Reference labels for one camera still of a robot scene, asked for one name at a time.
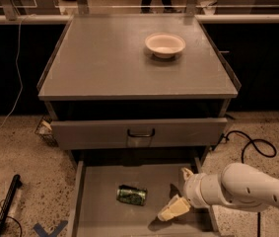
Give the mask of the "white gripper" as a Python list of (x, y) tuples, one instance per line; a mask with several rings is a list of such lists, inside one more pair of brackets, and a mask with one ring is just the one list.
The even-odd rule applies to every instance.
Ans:
[(190, 169), (185, 167), (183, 167), (181, 171), (184, 178), (184, 197), (175, 195), (171, 198), (168, 204), (165, 205), (158, 213), (158, 218), (161, 221), (169, 221), (175, 217), (189, 212), (191, 205), (194, 208), (209, 207), (209, 204), (205, 201), (204, 196), (201, 192), (201, 183), (202, 179), (205, 177), (205, 174), (193, 174)]

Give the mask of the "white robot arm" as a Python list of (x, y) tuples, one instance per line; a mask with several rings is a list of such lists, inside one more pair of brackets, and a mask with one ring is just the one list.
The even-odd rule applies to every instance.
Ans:
[(194, 174), (182, 168), (182, 196), (175, 195), (158, 213), (161, 221), (186, 214), (192, 207), (226, 208), (261, 212), (268, 206), (279, 208), (279, 179), (247, 164), (232, 163), (219, 174)]

